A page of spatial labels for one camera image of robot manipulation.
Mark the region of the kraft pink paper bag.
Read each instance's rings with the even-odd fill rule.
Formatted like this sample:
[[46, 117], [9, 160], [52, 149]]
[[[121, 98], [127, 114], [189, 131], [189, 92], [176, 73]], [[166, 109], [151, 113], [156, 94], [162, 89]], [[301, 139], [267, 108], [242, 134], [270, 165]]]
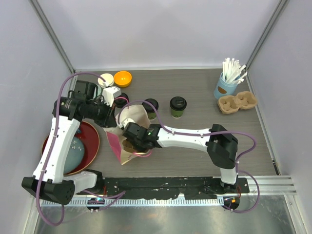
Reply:
[[[144, 128], [148, 128], [151, 124], [150, 120], [148, 119], [147, 112], [142, 105], [130, 105], [126, 107], [121, 111], [120, 115], [117, 114], [115, 116], [116, 122], [118, 117], [120, 117], [120, 120], [131, 118], [135, 123]], [[125, 151], [123, 149], [122, 142], [127, 138], [122, 135], [122, 130], [118, 127], [103, 129], [107, 135], [109, 145], [121, 165], [124, 165], [135, 157], [148, 157], [152, 154], [152, 150], [148, 150], [148, 153], [142, 155]]]

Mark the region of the black cup lid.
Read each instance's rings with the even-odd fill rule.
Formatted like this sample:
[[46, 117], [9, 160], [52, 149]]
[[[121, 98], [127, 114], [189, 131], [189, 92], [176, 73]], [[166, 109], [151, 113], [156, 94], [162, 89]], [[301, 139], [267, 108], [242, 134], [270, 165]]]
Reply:
[[185, 98], [176, 96], [170, 100], [170, 107], [175, 111], [184, 111], [187, 107], [187, 101]]
[[143, 101], [142, 106], [144, 107], [145, 111], [150, 114], [154, 113], [155, 110], [158, 110], [159, 108], [159, 103], [157, 100], [153, 98], [148, 98]]

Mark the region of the green paper cup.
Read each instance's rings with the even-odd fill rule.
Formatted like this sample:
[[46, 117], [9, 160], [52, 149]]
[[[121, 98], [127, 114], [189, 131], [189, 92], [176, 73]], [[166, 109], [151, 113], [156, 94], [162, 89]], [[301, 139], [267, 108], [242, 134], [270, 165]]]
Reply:
[[181, 118], [183, 113], [184, 113], [184, 110], [171, 109], [171, 116], [173, 118]]
[[147, 116], [149, 120], [153, 120], [157, 117], [155, 112], [147, 112]]

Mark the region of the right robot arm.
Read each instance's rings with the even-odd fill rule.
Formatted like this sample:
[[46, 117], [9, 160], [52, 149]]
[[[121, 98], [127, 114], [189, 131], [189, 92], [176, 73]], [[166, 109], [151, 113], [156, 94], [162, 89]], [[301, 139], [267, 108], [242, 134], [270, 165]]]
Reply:
[[212, 163], [220, 169], [220, 187], [230, 193], [237, 188], [235, 160], [238, 139], [219, 125], [210, 129], [189, 130], [150, 124], [148, 128], [130, 122], [122, 130], [134, 149], [143, 153], [154, 148], [180, 147], [207, 152]]

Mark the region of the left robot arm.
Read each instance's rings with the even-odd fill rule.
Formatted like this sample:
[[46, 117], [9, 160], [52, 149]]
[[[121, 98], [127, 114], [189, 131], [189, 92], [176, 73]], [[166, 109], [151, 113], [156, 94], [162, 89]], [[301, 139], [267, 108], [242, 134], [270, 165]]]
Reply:
[[22, 188], [32, 196], [42, 200], [67, 205], [72, 197], [88, 189], [92, 194], [100, 194], [104, 183], [97, 171], [81, 172], [72, 176], [64, 175], [64, 166], [71, 142], [83, 119], [92, 119], [100, 127], [115, 127], [115, 98], [121, 95], [115, 86], [102, 89], [100, 96], [94, 90], [70, 91], [61, 97], [60, 106], [53, 109], [50, 135], [42, 157], [33, 175], [24, 177]]

